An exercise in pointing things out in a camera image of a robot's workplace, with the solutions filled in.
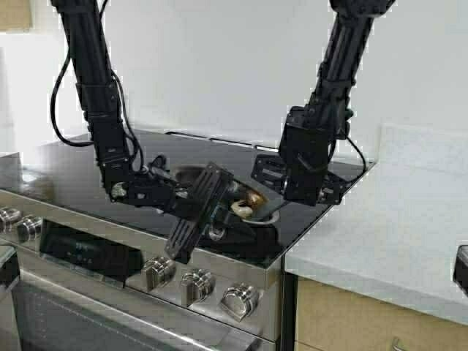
wooden cabinet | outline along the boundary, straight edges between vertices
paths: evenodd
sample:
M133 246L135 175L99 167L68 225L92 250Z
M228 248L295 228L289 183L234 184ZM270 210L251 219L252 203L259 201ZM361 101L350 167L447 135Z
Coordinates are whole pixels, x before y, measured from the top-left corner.
M308 280L298 288L297 350L468 350L468 326Z
M0 0L0 31L31 28L29 0Z

digital display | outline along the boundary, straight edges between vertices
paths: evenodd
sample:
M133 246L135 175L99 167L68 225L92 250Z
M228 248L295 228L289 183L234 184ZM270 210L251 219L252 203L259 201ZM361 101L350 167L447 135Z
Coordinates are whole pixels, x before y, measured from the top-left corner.
M140 250L48 220L43 224L39 250L119 282L125 282L143 267Z

stainless steel knob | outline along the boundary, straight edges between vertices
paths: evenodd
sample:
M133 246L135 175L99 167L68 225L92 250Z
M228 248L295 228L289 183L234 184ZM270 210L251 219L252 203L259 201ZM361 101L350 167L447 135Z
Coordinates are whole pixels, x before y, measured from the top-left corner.
M0 208L0 233L11 231L13 225L22 217L21 211L16 208Z
M235 284L226 291L219 305L240 322L257 308L259 298L260 294L254 287Z
M41 235L43 219L35 216L24 217L17 226L20 243L34 241Z
M164 287L176 274L176 264L166 257L155 257L143 266L143 286L150 292L157 287Z
M193 303L205 300L214 289L214 276L202 269L185 273L181 282L182 306L189 307Z

black glass cooktop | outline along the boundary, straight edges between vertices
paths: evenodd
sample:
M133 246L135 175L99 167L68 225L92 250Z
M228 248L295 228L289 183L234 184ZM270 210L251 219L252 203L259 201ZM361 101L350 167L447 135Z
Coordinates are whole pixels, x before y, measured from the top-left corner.
M255 157L265 154L264 151L152 132L137 131L137 136L147 161L157 154L166 154L171 169L179 165L204 166L212 161L270 200L279 196L250 178ZM360 174L361 166L334 163L331 170L350 180ZM158 216L153 208L111 203L101 188L93 148L71 148L53 143L0 158L0 188L163 237L169 235L177 221L171 215ZM280 219L274 228L270 231L256 229L261 235L271 235L272 229L276 231L277 239L267 241L268 245L240 244L233 238L228 245L202 240L198 246L266 268L327 209L326 205L314 208L294 203L286 205L280 210Z

countertop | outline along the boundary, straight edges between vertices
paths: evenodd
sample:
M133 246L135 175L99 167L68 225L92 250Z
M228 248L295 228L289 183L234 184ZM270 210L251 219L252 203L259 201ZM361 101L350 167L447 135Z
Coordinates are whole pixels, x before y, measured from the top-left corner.
M468 325L468 136L387 125L379 163L287 253L286 271Z

